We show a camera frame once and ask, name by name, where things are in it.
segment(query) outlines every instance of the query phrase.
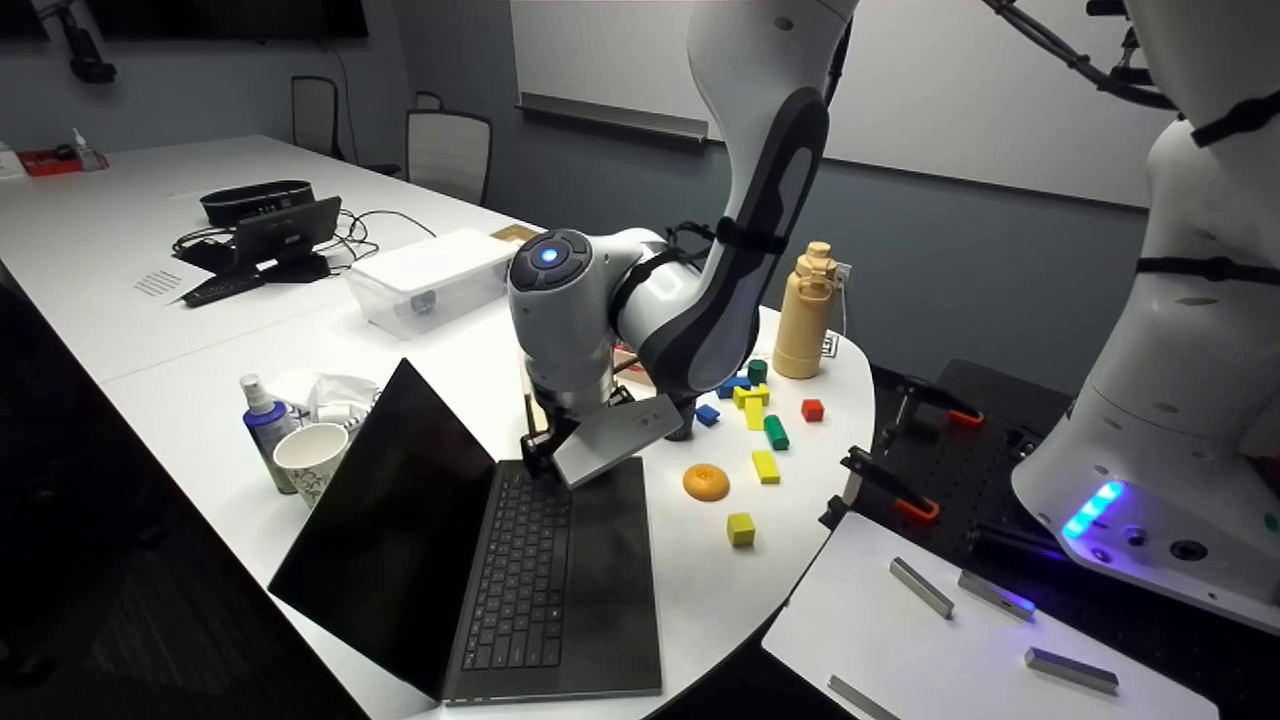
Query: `chair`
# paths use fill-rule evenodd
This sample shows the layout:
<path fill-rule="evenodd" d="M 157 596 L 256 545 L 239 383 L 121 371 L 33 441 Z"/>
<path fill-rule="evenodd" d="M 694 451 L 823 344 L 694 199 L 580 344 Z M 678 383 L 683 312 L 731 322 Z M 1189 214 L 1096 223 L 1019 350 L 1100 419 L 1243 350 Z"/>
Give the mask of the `chair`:
<path fill-rule="evenodd" d="M 484 117 L 410 109 L 404 117 L 404 180 L 484 205 L 486 143 L 490 127 Z"/>
<path fill-rule="evenodd" d="M 292 143 L 343 158 L 340 152 L 340 93 L 329 78 L 292 78 Z"/>

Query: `blue light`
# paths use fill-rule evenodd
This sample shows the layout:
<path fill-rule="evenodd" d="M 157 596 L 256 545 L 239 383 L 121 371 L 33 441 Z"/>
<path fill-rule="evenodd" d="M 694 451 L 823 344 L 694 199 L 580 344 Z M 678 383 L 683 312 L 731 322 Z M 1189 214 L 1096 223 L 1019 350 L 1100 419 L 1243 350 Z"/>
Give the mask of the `blue light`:
<path fill-rule="evenodd" d="M 1113 484 L 1096 490 L 1096 497 L 1113 505 L 1113 500 L 1118 497 L 1118 490 L 1125 490 L 1125 484 L 1113 481 Z"/>
<path fill-rule="evenodd" d="M 1091 528 L 1091 522 L 1100 522 L 1114 500 L 1125 497 L 1118 481 L 1100 484 L 1081 509 L 1075 517 L 1063 525 L 1063 536 L 1075 540 Z"/>

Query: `small bottle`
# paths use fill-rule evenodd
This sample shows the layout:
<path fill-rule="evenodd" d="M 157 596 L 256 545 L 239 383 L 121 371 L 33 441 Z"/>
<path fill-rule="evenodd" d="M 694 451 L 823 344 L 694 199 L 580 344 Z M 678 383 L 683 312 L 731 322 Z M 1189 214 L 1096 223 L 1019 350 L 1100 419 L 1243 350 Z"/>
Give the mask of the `small bottle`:
<path fill-rule="evenodd" d="M 810 242 L 785 290 L 785 317 L 770 344 L 770 368 L 792 380 L 819 371 L 823 336 L 835 302 L 835 255 L 826 242 Z"/>
<path fill-rule="evenodd" d="M 262 464 L 268 464 L 268 473 L 272 473 L 272 481 L 275 481 L 275 493 L 279 493 L 279 497 L 297 497 L 297 490 L 289 484 L 289 478 L 272 464 L 272 447 L 275 447 L 289 431 L 297 431 L 297 425 L 300 425 L 297 411 L 292 411 L 283 400 L 268 395 L 256 376 L 239 376 L 239 390 L 243 390 L 243 400 L 248 400 L 248 408 L 243 408 L 243 429 L 248 429 L 256 451 L 262 458 Z"/>

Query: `white robot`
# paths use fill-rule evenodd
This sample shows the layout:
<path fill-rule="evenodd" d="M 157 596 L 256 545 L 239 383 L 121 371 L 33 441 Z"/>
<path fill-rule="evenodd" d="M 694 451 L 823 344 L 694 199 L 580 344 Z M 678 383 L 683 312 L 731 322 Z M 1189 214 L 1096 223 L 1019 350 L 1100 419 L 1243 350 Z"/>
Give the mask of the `white robot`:
<path fill-rule="evenodd" d="M 1280 497 L 1240 451 L 1280 392 L 1280 5 L 1129 17 L 1184 120 L 1129 310 L 1011 493 L 1075 563 L 1280 634 Z"/>
<path fill-rule="evenodd" d="M 516 251 L 513 322 L 550 419 L 536 464 L 582 484 L 744 365 L 823 152 L 852 10 L 694 5 L 686 60 L 731 159 L 703 270 L 653 232 L 547 232 Z M 1131 302 L 1011 490 L 1071 561 L 1280 634 L 1280 500 L 1240 458 L 1280 390 L 1280 5 L 1129 0 L 1129 17 L 1184 120 L 1152 150 Z M 608 403 L 616 341 L 639 353 L 653 400 Z"/>

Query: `wall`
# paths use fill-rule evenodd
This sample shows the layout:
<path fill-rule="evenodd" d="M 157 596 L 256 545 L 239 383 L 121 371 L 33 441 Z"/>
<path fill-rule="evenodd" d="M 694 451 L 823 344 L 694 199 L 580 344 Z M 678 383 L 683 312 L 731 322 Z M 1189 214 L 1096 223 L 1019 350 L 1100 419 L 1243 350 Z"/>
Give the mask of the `wall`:
<path fill-rule="evenodd" d="M 0 43 L 0 140 L 42 150 L 78 127 L 99 150 L 268 131 L 289 140 L 289 78 L 347 78 L 343 152 L 398 159 L 409 78 L 396 0 L 362 0 L 359 43 L 104 43 L 115 84 L 78 84 L 53 43 Z"/>
<path fill-rule="evenodd" d="M 398 19 L 410 84 L 490 117 L 502 214 L 588 232 L 716 221 L 722 150 L 520 117 L 507 0 L 398 0 Z M 852 341 L 875 365 L 934 376 L 979 362 L 1075 392 L 1118 317 L 1138 232 L 1142 214 L 1129 209 L 826 163 L 796 242 L 823 236 L 852 260 Z"/>

